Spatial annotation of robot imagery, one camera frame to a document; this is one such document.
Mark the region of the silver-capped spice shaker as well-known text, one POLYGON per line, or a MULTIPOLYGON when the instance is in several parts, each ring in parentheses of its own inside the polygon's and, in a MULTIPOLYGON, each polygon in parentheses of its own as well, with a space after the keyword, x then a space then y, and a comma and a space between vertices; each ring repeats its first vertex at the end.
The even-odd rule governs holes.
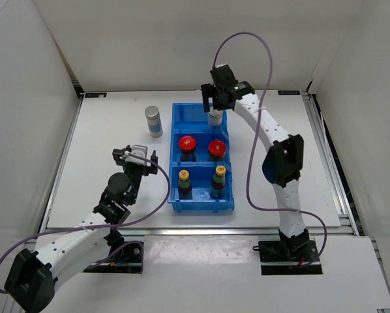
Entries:
POLYGON ((159 138, 163 135, 162 123, 160 120, 160 111, 156 106, 148 106, 145 109, 145 118, 150 135, 159 138))
POLYGON ((208 126, 211 129, 218 129, 222 125, 222 118, 224 112, 222 110, 216 110, 211 108, 207 114, 208 126))

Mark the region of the yellow-capped sauce bottle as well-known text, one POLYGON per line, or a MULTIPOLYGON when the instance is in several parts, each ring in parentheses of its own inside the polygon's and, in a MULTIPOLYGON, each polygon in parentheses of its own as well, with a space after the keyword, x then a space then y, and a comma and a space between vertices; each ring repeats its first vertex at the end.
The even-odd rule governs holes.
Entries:
POLYGON ((226 167, 223 165, 218 165, 215 168, 215 172, 211 180, 211 187, 209 191, 210 196, 215 199, 222 198, 225 193, 225 188, 226 188, 226 167))
POLYGON ((179 172, 178 193, 181 200, 192 199, 192 184, 188 170, 181 170, 179 172))

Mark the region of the red-capped sauce jar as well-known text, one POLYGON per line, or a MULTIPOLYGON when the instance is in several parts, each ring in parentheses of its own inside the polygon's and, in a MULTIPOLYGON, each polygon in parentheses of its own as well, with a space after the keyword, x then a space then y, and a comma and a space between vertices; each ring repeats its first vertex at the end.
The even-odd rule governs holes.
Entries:
POLYGON ((215 139, 208 145, 209 161, 220 162, 224 160, 227 146, 222 140, 215 139))
POLYGON ((196 146, 197 141, 195 137, 191 135, 183 136, 178 141, 180 150, 180 161, 181 162, 195 162, 196 161, 196 146))

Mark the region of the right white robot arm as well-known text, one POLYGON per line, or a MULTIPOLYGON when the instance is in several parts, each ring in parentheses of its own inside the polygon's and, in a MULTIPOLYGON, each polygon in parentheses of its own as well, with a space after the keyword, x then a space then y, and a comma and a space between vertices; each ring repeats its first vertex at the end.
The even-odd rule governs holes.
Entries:
POLYGON ((282 128, 253 87, 238 81, 228 65, 213 66, 210 74, 213 82, 201 86, 204 111, 214 118, 220 111, 234 111, 255 131, 254 141, 260 140, 265 147, 262 172, 277 199, 279 252, 285 260, 293 261, 309 242, 299 200, 304 140, 282 128))

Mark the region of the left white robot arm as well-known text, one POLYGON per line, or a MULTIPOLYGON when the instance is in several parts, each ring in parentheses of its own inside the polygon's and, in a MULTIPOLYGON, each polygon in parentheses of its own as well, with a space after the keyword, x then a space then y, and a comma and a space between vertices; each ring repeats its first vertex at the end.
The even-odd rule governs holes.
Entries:
POLYGON ((44 310, 65 282, 96 261, 122 256, 124 240, 114 226, 129 217, 142 177, 157 174, 158 157, 148 156, 141 145, 114 149, 112 155, 123 170, 109 178, 98 205, 78 224, 78 231, 34 252, 23 249, 14 258, 4 289, 25 312, 44 310))

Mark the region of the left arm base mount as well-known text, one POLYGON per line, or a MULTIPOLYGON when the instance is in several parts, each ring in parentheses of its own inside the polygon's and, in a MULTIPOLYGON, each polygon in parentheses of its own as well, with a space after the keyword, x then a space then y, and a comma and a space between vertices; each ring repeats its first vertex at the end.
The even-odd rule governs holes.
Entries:
POLYGON ((125 241, 124 247, 108 260, 96 266, 90 265, 85 273, 142 274, 144 242, 125 241))

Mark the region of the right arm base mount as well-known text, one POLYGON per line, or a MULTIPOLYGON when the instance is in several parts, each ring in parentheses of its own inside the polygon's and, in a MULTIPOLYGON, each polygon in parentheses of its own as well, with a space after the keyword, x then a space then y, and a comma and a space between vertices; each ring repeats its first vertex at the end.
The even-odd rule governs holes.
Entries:
POLYGON ((310 241, 299 253, 287 256, 278 241, 259 241, 252 250, 259 253, 262 276, 322 275, 322 265, 315 241, 310 241))

